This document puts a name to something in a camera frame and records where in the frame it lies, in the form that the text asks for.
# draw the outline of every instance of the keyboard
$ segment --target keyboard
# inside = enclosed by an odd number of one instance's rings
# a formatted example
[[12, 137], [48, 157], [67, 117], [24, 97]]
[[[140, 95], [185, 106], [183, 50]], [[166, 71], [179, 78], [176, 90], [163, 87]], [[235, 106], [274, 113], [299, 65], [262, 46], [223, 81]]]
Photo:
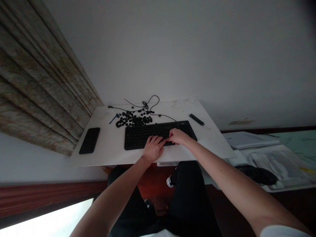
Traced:
[[[125, 150], [142, 149], [145, 147], [149, 136], [160, 136], [164, 139], [169, 137], [171, 129], [177, 128], [185, 132], [189, 137], [197, 141], [189, 121], [179, 121], [170, 123], [158, 123], [143, 126], [133, 126], [125, 128]], [[166, 142], [164, 146], [174, 145], [172, 142]]]

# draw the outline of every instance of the blue tool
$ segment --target blue tool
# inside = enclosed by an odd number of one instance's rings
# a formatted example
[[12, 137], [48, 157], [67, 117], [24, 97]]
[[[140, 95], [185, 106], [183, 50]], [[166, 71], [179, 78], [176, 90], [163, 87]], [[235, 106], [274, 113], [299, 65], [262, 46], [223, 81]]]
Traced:
[[115, 117], [111, 120], [111, 122], [112, 122], [116, 117], [119, 118], [119, 114], [116, 114]]

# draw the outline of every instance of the white shirt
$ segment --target white shirt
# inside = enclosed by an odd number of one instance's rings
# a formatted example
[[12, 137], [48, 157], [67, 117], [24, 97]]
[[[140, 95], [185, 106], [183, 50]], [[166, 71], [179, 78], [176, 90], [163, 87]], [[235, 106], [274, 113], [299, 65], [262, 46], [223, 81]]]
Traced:
[[[144, 235], [142, 237], [179, 237], [164, 229], [156, 234]], [[302, 232], [300, 230], [294, 229], [292, 227], [284, 225], [271, 225], [265, 227], [261, 233], [260, 237], [311, 237], [309, 234]]]

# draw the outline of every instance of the black pants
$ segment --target black pants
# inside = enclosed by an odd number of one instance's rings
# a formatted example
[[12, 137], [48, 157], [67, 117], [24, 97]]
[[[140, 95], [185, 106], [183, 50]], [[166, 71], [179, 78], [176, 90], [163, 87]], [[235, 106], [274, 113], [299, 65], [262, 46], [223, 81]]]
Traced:
[[[108, 185], [126, 171], [115, 167]], [[171, 175], [175, 192], [168, 210], [162, 217], [146, 207], [138, 187], [113, 226], [110, 236], [142, 236], [167, 229], [185, 236], [222, 236], [208, 199], [201, 169], [196, 161], [183, 161]]]

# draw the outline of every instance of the black smartphone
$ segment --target black smartphone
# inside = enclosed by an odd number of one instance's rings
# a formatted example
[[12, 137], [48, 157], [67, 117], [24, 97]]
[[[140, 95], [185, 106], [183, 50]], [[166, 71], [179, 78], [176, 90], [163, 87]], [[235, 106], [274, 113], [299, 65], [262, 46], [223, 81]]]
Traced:
[[94, 152], [96, 141], [98, 140], [100, 128], [89, 128], [85, 139], [81, 145], [79, 154], [90, 154]]

